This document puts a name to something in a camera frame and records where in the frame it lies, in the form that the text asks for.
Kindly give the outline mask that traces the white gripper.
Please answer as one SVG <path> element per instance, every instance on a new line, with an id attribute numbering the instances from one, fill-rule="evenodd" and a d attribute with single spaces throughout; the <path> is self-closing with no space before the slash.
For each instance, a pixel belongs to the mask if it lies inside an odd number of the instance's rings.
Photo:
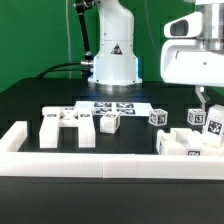
<path id="1" fill-rule="evenodd" d="M 197 39 L 171 39 L 161 51 L 160 74 L 166 83 L 195 85 L 206 111 L 210 98 L 204 86 L 224 87 L 224 51 L 207 51 Z"/>

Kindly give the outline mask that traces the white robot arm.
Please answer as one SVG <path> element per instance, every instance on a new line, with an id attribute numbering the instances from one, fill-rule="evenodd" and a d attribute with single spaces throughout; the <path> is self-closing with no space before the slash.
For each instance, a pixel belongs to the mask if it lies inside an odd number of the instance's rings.
<path id="1" fill-rule="evenodd" d="M 138 58 L 133 53 L 134 17 L 119 0 L 76 0 L 85 49 L 81 63 L 90 68 L 90 86 L 110 92 L 142 86 Z M 92 55 L 84 13 L 96 7 L 100 19 L 100 49 Z M 167 41 L 160 58 L 164 82 L 193 85 L 202 104 L 206 86 L 224 87 L 224 0 L 196 0 L 195 11 L 164 27 Z"/>

